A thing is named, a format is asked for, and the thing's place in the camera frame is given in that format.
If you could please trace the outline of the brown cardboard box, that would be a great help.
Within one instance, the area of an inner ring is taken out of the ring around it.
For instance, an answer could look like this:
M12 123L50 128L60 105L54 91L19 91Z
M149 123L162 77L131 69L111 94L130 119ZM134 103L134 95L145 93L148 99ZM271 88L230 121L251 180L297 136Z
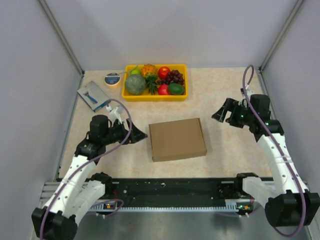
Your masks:
M149 125L153 162L177 161L207 154L199 118L159 122Z

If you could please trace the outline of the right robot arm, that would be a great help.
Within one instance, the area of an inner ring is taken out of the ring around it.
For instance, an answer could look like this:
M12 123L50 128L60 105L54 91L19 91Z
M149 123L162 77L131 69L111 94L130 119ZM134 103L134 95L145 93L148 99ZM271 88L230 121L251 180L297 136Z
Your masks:
M211 117L233 127L247 126L256 143L263 150L272 173L274 187L263 183L255 174L242 174L243 179L233 185L239 198L251 195L263 206L272 227L305 226L312 223L319 207L320 196L310 192L301 180L288 152L284 130L280 122L271 119L270 98L253 94L250 102L227 98Z

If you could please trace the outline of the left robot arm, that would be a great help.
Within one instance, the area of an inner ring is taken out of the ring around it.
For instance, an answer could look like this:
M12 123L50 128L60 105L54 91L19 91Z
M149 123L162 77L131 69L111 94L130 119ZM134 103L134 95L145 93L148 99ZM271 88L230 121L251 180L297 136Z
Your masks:
M109 198L114 191L112 178L105 173L88 177L108 145L128 145L148 137L131 121L111 121L106 115L95 115L85 138L77 145L71 164L59 186L43 207L35 208L31 219L41 240L72 240L78 226L99 198Z

